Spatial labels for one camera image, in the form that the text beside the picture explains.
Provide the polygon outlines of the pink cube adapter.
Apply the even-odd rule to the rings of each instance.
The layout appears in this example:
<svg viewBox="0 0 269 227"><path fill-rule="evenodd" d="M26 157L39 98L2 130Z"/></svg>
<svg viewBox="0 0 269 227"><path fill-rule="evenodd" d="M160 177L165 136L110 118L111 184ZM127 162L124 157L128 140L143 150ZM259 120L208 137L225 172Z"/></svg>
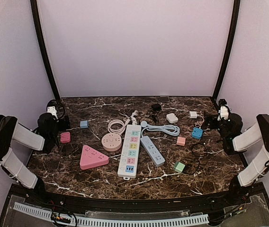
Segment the pink cube adapter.
<svg viewBox="0 0 269 227"><path fill-rule="evenodd" d="M71 135L70 132L62 132L60 135L60 142L62 144L69 143L71 141Z"/></svg>

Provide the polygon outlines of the blue cube adapter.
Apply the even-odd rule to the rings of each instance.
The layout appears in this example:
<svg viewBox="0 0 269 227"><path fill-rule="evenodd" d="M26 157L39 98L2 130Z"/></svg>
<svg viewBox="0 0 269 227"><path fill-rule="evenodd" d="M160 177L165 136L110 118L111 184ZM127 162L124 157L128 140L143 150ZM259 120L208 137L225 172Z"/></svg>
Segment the blue cube adapter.
<svg viewBox="0 0 269 227"><path fill-rule="evenodd" d="M192 131L192 133L191 133L191 136L192 136L193 138L199 140L199 139L201 139L202 135L203 135L203 130L202 130L201 128L197 128L197 127L194 127L194 128L193 128L193 131Z"/></svg>

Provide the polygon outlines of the light blue adapter plug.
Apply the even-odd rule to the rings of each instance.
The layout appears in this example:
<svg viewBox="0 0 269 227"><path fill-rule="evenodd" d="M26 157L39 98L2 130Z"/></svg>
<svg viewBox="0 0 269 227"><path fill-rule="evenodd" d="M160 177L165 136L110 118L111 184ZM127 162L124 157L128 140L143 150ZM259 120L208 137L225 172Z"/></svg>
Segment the light blue adapter plug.
<svg viewBox="0 0 269 227"><path fill-rule="evenodd" d="M87 120L85 121L80 121L80 128L81 129L86 129L89 127L89 122Z"/></svg>

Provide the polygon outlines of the white usb charger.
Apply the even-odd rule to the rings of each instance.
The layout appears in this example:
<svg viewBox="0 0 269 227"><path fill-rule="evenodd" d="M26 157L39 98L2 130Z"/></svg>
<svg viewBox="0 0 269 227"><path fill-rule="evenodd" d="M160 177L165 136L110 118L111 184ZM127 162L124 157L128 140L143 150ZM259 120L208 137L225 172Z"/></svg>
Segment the white usb charger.
<svg viewBox="0 0 269 227"><path fill-rule="evenodd" d="M196 111L190 111L189 112L189 117L190 119L196 119L198 116L197 112Z"/></svg>

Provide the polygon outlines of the pink adapter plug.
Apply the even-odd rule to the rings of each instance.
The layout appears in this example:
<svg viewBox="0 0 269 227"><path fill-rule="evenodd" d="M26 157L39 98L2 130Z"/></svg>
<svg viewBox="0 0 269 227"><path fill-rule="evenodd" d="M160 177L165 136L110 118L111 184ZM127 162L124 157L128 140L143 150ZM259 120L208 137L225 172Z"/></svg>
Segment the pink adapter plug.
<svg viewBox="0 0 269 227"><path fill-rule="evenodd" d="M178 146L185 146L185 144L186 144L186 138L185 137L177 137L176 144Z"/></svg>

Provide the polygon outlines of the white square adapter plug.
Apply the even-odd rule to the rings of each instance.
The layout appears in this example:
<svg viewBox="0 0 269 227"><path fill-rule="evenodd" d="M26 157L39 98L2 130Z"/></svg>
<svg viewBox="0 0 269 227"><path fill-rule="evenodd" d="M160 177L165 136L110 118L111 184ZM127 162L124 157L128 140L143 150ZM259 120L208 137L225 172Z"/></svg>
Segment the white square adapter plug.
<svg viewBox="0 0 269 227"><path fill-rule="evenodd" d="M169 123L176 123L179 120L178 117L174 113L167 114L166 119Z"/></svg>

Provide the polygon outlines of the green adapter plug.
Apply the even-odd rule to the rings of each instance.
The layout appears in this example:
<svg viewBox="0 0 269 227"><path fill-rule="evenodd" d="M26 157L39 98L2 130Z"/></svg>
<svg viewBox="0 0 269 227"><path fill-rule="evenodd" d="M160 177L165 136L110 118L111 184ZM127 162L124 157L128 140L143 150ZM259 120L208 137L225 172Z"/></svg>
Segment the green adapter plug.
<svg viewBox="0 0 269 227"><path fill-rule="evenodd" d="M186 165L181 163L181 162L176 162L175 165L173 166L173 170L177 173L183 173Z"/></svg>

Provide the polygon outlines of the black charger with cable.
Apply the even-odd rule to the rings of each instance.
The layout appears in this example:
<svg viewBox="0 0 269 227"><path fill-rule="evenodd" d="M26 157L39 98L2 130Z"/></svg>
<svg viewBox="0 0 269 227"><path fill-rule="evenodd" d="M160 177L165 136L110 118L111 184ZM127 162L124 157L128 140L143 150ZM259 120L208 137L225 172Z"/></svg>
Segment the black charger with cable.
<svg viewBox="0 0 269 227"><path fill-rule="evenodd" d="M159 103L155 103L151 105L151 111L148 112L146 115L143 115L139 118L139 123L141 123L145 119L152 120L154 123L158 123L158 114L162 110L162 107Z"/></svg>

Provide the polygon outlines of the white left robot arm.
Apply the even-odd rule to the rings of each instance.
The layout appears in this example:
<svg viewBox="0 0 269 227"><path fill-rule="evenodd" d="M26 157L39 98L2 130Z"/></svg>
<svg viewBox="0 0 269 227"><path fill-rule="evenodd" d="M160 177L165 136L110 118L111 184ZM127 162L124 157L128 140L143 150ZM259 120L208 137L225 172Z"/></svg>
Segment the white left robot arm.
<svg viewBox="0 0 269 227"><path fill-rule="evenodd" d="M31 198L39 206L46 206L50 196L44 192L43 180L31 172L14 153L13 141L35 151L50 153L59 146L59 132L68 129L69 118L61 100L51 100L46 112L37 120L37 128L31 130L22 125L14 116L0 114L0 167L6 174L23 187L33 190Z"/></svg>

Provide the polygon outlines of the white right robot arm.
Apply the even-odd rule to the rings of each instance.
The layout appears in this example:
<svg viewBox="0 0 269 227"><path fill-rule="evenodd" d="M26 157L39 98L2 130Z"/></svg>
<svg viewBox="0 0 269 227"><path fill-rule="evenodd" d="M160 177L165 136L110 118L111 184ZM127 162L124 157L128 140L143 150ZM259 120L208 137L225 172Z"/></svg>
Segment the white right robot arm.
<svg viewBox="0 0 269 227"><path fill-rule="evenodd" d="M242 130L240 115L232 113L224 99L219 100L216 114L204 112L203 129L218 130L224 152L228 155L240 154L253 147L259 148L254 159L230 183L230 191L225 194L225 202L235 205L243 197L241 188L252 186L269 171L269 114L258 114L256 122Z"/></svg>

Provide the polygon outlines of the pink round power socket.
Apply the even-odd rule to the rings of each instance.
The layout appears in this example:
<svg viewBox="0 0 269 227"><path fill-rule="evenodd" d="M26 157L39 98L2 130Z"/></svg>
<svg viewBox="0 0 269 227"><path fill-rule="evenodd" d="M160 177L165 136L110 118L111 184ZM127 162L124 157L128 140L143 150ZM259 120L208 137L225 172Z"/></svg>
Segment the pink round power socket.
<svg viewBox="0 0 269 227"><path fill-rule="evenodd" d="M117 133L107 133L101 140L103 148L108 152L115 152L122 146L122 138Z"/></svg>

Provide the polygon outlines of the pink triangular power strip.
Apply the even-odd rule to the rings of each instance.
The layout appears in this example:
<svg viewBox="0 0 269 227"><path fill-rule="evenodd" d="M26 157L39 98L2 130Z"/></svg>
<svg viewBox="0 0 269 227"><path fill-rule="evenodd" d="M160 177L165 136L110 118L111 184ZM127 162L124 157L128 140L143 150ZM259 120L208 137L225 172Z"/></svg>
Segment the pink triangular power strip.
<svg viewBox="0 0 269 227"><path fill-rule="evenodd" d="M87 170L99 166L104 166L109 163L109 157L95 150L94 148L84 145L82 147L80 168Z"/></svg>

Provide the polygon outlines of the light blue power strip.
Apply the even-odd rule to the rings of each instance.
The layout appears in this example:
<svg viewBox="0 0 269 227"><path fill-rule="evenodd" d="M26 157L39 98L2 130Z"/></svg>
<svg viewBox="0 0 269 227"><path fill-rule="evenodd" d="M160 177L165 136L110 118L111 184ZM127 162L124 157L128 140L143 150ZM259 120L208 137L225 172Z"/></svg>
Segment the light blue power strip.
<svg viewBox="0 0 269 227"><path fill-rule="evenodd" d="M148 136L141 137L141 144L147 151L153 163L159 167L165 163L165 159Z"/></svg>

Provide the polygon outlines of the white long power strip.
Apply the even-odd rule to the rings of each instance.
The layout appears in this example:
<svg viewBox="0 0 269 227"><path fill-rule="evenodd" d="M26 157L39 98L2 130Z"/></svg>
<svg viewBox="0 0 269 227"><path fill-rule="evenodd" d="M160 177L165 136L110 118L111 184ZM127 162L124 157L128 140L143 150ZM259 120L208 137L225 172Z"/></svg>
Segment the white long power strip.
<svg viewBox="0 0 269 227"><path fill-rule="evenodd" d="M124 180L136 178L141 138L140 125L127 125L117 175Z"/></svg>

